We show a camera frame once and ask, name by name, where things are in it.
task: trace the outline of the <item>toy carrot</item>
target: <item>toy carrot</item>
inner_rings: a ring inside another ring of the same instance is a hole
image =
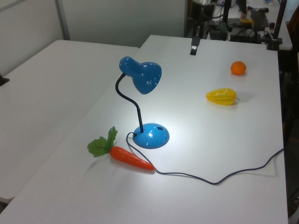
[[[88,151],[93,154],[94,157],[98,157],[107,153],[118,161],[130,164],[135,167],[139,167],[147,170],[154,170],[155,167],[147,161],[140,159],[133,153],[121,148],[119,146],[114,146],[114,140],[117,134],[115,127],[112,127],[108,132],[108,139],[103,137],[95,139],[87,145]]]

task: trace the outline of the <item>lamp base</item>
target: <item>lamp base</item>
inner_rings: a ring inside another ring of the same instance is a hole
[[[143,125],[143,133],[140,127],[136,128],[133,141],[142,148],[159,148],[168,142],[168,130],[159,124],[148,123]]]

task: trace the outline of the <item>white wall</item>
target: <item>white wall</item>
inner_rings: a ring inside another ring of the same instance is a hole
[[[58,0],[70,40],[140,47],[184,36],[187,0]]]
[[[9,8],[0,5],[0,74],[3,76],[55,40],[63,39],[54,0],[7,2],[16,4]]]

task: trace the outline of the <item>lamp shade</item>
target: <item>lamp shade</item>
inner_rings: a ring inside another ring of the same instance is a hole
[[[150,93],[159,83],[162,69],[154,62],[139,63],[131,57],[120,60],[120,70],[130,76],[141,94]]]

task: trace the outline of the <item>toy vegetable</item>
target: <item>toy vegetable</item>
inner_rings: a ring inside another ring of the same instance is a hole
[[[206,98],[213,103],[229,106],[234,104],[237,93],[230,88],[216,89],[206,94]]]
[[[135,167],[139,167],[147,170],[154,170],[155,167],[133,153],[121,148],[119,146],[114,146],[113,142],[115,140],[117,130],[115,127],[112,127],[108,132],[108,139],[100,137],[95,139],[87,145],[88,151],[93,154],[94,157],[98,157],[107,153],[110,153],[110,156],[118,161],[125,162]]]

